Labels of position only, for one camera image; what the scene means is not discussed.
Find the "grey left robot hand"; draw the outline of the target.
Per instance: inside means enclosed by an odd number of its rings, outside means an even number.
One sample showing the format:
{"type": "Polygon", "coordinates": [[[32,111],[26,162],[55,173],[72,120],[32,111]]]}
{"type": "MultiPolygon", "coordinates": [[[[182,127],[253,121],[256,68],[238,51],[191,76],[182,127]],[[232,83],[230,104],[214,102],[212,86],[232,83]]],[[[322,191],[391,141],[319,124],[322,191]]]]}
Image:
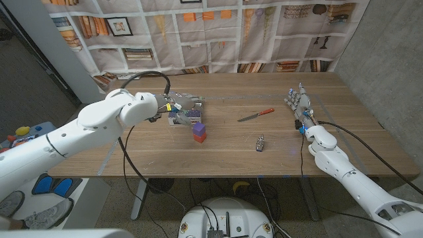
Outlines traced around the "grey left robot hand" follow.
{"type": "Polygon", "coordinates": [[[170,92],[169,94],[157,94],[155,98],[158,104],[157,114],[174,112],[176,121],[184,126],[192,125],[186,112],[189,110],[203,111],[204,99],[196,95],[170,92]]]}

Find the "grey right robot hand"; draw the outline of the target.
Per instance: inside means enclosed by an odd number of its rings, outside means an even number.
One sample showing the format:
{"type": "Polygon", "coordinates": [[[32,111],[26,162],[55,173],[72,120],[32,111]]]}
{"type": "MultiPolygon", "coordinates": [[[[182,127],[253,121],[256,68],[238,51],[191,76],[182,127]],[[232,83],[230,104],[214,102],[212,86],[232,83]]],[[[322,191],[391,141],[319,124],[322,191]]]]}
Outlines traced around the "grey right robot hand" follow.
{"type": "Polygon", "coordinates": [[[304,130],[315,126],[311,101],[303,85],[300,83],[297,91],[290,89],[284,102],[293,110],[293,115],[304,130]]]}

